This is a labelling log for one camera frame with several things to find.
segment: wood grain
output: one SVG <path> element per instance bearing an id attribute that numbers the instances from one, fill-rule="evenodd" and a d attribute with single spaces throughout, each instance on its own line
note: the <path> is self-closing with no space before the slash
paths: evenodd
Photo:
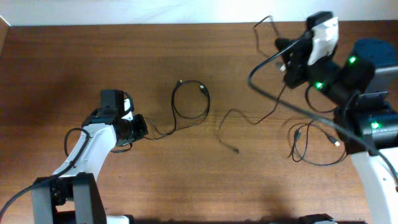
<path id="1" fill-rule="evenodd" d="M 241 153 L 218 144 L 218 124 L 230 108 L 258 119 L 274 105 L 246 85 L 248 73 L 264 59 L 255 50 L 252 25 L 11 27 L 0 60 L 0 204 L 64 161 L 65 133 L 99 106 L 100 90 L 127 91 L 136 113 L 168 130 L 175 83 L 196 79 L 211 94 L 208 119 L 161 141 L 136 142 L 126 154 L 109 155 L 98 178 L 107 214 L 242 221 L 328 213 L 337 220 L 371 222 L 363 186 L 349 159 L 321 168 L 287 158 L 287 130 L 302 121 L 300 115 L 280 107 L 255 127 L 234 115 L 222 138 Z M 299 22 L 277 26 L 290 38 L 304 28 Z M 397 26 L 397 21 L 341 22 L 336 61 L 344 62 L 358 38 L 384 39 L 397 48 Z M 274 53 L 271 28 L 263 24 L 259 35 L 262 50 Z M 281 80 L 273 65 L 255 79 L 275 94 Z M 389 97 L 395 107 L 397 87 L 394 82 Z M 181 112 L 204 109 L 197 88 L 179 90 Z M 304 89 L 286 90 L 282 98 L 308 108 Z M 320 109 L 333 106 L 316 92 L 310 97 Z M 315 130 L 310 134 L 308 159 L 338 158 L 342 148 L 328 144 Z M 30 194 L 10 207 L 3 223 L 33 223 Z"/>
<path id="2" fill-rule="evenodd" d="M 0 56 L 1 56 L 2 48 L 6 41 L 8 28 L 9 28 L 8 23 L 2 17 L 0 17 Z"/>

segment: green led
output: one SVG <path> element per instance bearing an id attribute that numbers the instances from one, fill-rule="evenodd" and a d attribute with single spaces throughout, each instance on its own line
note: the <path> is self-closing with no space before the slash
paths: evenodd
<path id="1" fill-rule="evenodd" d="M 356 61 L 356 57 L 352 56 L 348 60 L 349 60 L 350 63 L 354 63 Z"/>
<path id="2" fill-rule="evenodd" d="M 323 83 L 320 83 L 320 82 L 315 83 L 315 88 L 322 89 L 322 87 L 323 87 Z"/>
<path id="3" fill-rule="evenodd" d="M 380 124 L 377 122 L 372 122 L 371 127 L 372 127 L 372 129 L 377 129 L 377 128 L 380 128 Z"/>

